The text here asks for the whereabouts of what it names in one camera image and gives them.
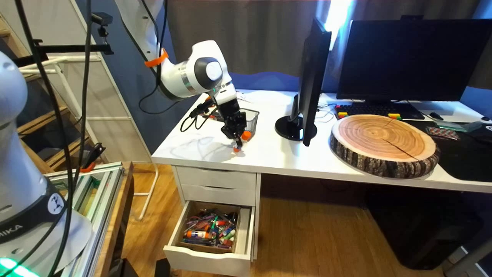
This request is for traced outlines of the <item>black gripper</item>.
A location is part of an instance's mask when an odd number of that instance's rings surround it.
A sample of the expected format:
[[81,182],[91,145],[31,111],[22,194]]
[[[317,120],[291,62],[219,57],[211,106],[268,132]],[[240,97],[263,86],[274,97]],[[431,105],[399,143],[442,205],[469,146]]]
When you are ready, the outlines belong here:
[[237,148],[243,148],[242,134],[247,128],[247,114],[240,111],[237,100],[222,103],[219,112],[223,119],[222,132],[236,142]]

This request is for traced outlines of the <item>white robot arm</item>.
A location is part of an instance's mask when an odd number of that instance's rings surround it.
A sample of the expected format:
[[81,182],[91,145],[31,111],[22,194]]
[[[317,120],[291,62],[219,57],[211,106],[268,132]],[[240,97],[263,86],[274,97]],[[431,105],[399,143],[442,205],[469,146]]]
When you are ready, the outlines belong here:
[[200,40],[184,55],[173,57],[167,49],[170,0],[116,0],[124,26],[156,75],[156,85],[173,100],[205,95],[191,117],[217,115],[222,132],[243,148],[247,112],[237,100],[237,89],[225,55],[216,40]]

